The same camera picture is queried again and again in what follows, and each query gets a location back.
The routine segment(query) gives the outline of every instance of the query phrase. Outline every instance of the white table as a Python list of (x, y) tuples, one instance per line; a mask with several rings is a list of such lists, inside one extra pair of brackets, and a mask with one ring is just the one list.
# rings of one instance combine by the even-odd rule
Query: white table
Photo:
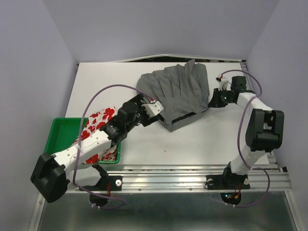
[[(81, 117), (91, 97), (111, 84), (136, 86), (142, 74), (164, 69), (178, 63), (80, 63), (65, 117)], [(210, 87), (218, 87), (215, 78), (223, 71), (241, 69), (239, 63), (204, 63)], [(227, 73), (231, 78), (241, 73)], [(90, 106), (87, 116), (96, 110), (115, 106), (117, 108), (135, 96), (125, 88), (108, 89), (101, 93)], [(242, 108), (229, 104), (225, 108), (210, 108), (206, 115), (177, 131), (169, 132), (159, 123), (144, 128), (134, 128), (123, 141), (120, 164), (123, 165), (226, 165), (238, 154), (237, 130)], [(249, 118), (246, 117), (241, 136), (244, 135)], [(267, 156), (257, 162), (268, 165)]]

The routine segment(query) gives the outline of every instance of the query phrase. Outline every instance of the green bin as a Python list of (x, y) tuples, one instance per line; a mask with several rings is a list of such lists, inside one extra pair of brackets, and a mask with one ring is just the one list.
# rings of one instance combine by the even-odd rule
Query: green bin
[[(60, 152), (72, 145), (78, 136), (81, 118), (56, 118), (53, 120), (45, 152), (53, 154)], [(98, 161), (99, 164), (117, 164), (121, 156), (121, 143), (117, 147), (116, 160)]]

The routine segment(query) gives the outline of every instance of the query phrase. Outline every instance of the floral patterned fabric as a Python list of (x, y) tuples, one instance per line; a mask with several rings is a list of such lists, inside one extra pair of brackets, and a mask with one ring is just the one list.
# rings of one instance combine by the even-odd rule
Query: floral patterned fabric
[[(81, 133), (81, 140), (85, 140), (87, 137), (92, 135), (97, 129), (99, 129), (101, 126), (105, 125), (113, 116), (116, 115), (116, 109), (115, 108), (106, 108), (103, 110), (100, 110), (98, 112), (93, 113), (89, 118), (85, 125), (85, 127), (82, 130)], [(78, 137), (76, 140), (74, 140), (73, 144), (76, 144), (78, 142)], [(99, 156), (101, 156), (100, 160), (103, 161), (110, 161), (110, 160), (116, 160), (117, 158), (117, 147), (112, 147), (111, 149), (108, 149), (105, 152), (97, 153), (90, 159), (86, 160), (87, 164), (95, 164), (99, 161)]]

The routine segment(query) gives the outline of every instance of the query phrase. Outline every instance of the wall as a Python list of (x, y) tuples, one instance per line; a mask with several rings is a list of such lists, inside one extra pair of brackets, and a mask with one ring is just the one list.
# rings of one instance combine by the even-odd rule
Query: wall
[(283, 145), (276, 151), (291, 176), (302, 218), (308, 217), (308, 2), (280, 0), (248, 58), (260, 80), (262, 100), (283, 110)]
[(79, 62), (173, 53), (247, 59), (278, 0), (43, 0)]
[(76, 75), (41, 0), (0, 1), (0, 230), (27, 230), (38, 191), (30, 182)]

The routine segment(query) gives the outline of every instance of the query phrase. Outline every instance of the gray fabric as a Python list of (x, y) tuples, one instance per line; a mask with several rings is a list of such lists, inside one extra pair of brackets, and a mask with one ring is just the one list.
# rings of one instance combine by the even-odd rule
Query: gray fabric
[(164, 70), (144, 74), (137, 82), (137, 88), (155, 97), (164, 110), (163, 125), (175, 131), (198, 120), (208, 109), (209, 87), (206, 66), (195, 64), (194, 59), (185, 66), (176, 65)]

